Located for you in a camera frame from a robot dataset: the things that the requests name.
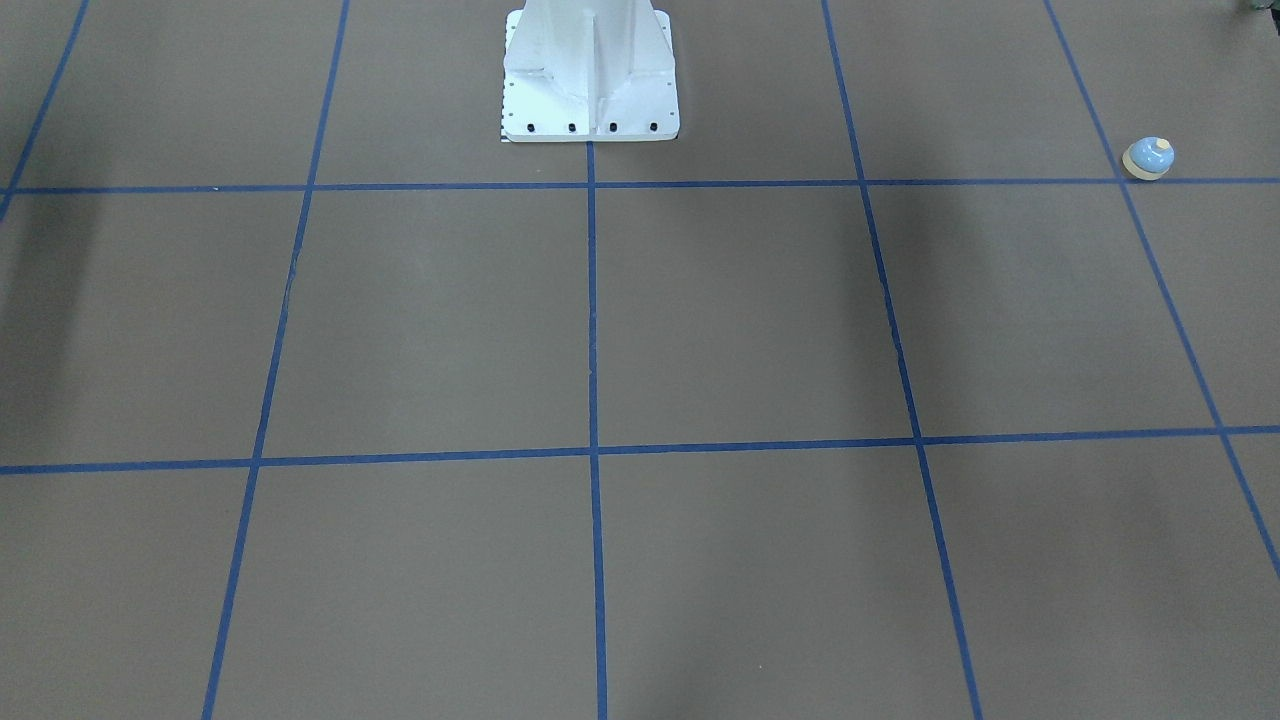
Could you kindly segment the blue desk bell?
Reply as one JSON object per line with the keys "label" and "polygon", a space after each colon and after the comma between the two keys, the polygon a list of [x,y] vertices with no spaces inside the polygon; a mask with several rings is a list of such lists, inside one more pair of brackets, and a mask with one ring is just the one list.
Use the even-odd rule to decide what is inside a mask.
{"label": "blue desk bell", "polygon": [[1167,138],[1149,136],[1130,143],[1121,155],[1126,173],[1135,179],[1155,182],[1164,178],[1176,160],[1176,150]]}

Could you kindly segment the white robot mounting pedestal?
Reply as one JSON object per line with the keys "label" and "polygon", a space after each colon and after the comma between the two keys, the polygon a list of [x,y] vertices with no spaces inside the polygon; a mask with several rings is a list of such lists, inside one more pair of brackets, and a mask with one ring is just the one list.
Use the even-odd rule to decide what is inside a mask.
{"label": "white robot mounting pedestal", "polygon": [[649,1],[526,1],[504,23],[500,138],[631,143],[678,137],[669,14]]}

